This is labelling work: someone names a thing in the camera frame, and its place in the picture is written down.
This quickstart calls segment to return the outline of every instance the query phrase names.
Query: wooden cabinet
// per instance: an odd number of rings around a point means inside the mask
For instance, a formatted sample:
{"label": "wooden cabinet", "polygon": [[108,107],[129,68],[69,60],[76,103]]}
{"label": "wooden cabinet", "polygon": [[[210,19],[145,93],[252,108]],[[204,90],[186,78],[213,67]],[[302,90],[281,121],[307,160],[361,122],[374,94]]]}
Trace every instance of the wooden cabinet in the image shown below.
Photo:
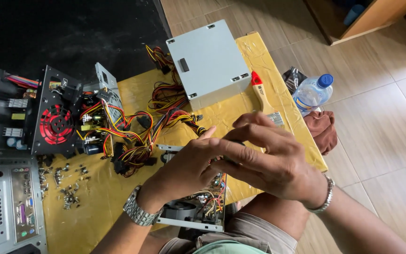
{"label": "wooden cabinet", "polygon": [[366,10],[346,26],[348,10],[332,0],[304,0],[308,10],[330,45],[387,27],[406,14],[406,0],[374,0]]}

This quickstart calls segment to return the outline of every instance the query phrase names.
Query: shorts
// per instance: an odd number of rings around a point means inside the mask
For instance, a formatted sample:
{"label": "shorts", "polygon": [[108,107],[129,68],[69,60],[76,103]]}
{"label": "shorts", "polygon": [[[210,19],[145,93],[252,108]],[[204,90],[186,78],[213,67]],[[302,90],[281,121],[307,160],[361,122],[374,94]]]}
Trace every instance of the shorts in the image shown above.
{"label": "shorts", "polygon": [[208,233],[189,241],[170,240],[159,254],[192,254],[202,246],[220,240],[234,240],[270,254],[293,254],[297,240],[283,230],[256,216],[237,212],[223,233]]}

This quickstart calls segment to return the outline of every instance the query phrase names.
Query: hand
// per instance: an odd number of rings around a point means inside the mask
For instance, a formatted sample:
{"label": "hand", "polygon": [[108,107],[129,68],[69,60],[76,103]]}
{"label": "hand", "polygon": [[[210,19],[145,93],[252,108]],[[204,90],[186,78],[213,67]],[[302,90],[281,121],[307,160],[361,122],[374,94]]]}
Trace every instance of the hand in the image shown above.
{"label": "hand", "polygon": [[189,141],[173,158],[151,176],[136,199],[141,208],[155,213],[174,199],[180,199],[207,186],[219,171],[208,167],[208,161],[218,154],[209,145],[216,130],[209,128],[198,139]]}
{"label": "hand", "polygon": [[[307,208],[318,208],[327,197],[325,177],[305,161],[305,150],[295,137],[278,128],[264,113],[244,114],[238,118],[223,139],[212,139],[210,144],[227,161],[212,163],[218,171],[247,182],[255,188],[282,199],[297,200]],[[250,141],[266,148],[265,153],[235,142]]]}

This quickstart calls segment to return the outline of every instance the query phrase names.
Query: wooden brush handle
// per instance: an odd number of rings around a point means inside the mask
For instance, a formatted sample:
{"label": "wooden brush handle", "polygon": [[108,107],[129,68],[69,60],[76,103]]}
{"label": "wooden brush handle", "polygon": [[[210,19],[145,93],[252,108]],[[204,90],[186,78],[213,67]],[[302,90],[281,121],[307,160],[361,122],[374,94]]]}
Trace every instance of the wooden brush handle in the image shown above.
{"label": "wooden brush handle", "polygon": [[276,112],[276,110],[274,110],[267,100],[266,90],[264,89],[261,79],[254,71],[252,72],[252,86],[253,91],[255,91],[255,94],[259,99],[259,102],[261,102],[261,111],[266,115]]}

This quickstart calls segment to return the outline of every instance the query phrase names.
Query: man's right hand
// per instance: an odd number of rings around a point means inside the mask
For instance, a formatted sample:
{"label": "man's right hand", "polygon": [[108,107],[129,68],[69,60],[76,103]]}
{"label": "man's right hand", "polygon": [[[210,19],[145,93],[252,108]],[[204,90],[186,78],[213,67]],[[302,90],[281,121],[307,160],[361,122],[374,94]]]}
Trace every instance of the man's right hand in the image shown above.
{"label": "man's right hand", "polygon": [[[327,198],[325,177],[305,161],[305,150],[295,137],[278,128],[264,113],[244,114],[238,118],[223,139],[210,144],[233,163],[219,160],[217,170],[282,199],[297,200],[310,209],[323,205]],[[266,149],[265,153],[245,147],[236,141],[249,141]]]}

